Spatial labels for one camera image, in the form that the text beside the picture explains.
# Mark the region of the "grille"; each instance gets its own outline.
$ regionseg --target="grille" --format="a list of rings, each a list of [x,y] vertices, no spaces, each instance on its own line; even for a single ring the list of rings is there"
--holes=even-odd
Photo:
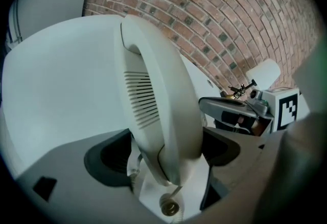
[[[127,93],[139,129],[159,120],[149,74],[146,72],[125,72]]]

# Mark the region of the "brick wall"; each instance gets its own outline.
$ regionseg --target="brick wall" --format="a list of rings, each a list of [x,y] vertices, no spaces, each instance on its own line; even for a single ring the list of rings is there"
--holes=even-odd
[[[147,19],[228,92],[267,58],[282,72],[273,87],[294,86],[291,75],[321,31],[312,0],[85,0],[83,14]]]

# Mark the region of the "black slot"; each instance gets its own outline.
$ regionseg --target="black slot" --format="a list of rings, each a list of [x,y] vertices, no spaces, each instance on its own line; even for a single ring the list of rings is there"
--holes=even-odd
[[[34,185],[33,190],[45,201],[49,201],[50,195],[56,183],[56,179],[43,176]]]

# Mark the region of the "white plastic panel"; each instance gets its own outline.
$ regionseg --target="white plastic panel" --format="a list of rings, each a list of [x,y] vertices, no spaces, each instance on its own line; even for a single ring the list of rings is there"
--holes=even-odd
[[[119,16],[46,28],[15,47],[3,70],[3,109],[22,173],[65,143],[126,128],[114,76]]]
[[[279,69],[278,64],[272,59],[266,59],[258,66],[255,66],[246,72],[249,82],[254,79],[256,82],[256,86],[254,88],[261,91],[270,88],[280,74],[281,70]]]

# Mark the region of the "white plastic casing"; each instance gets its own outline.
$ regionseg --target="white plastic casing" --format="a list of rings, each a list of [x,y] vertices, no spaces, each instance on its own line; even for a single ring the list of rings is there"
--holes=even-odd
[[[254,88],[261,91],[268,89],[280,74],[281,70],[279,69],[278,64],[272,59],[266,59],[258,66],[255,66],[246,72],[249,82],[253,79],[256,82]]]
[[[202,124],[180,54],[156,26],[136,16],[127,15],[114,37],[129,128],[155,179],[183,186],[201,156]]]

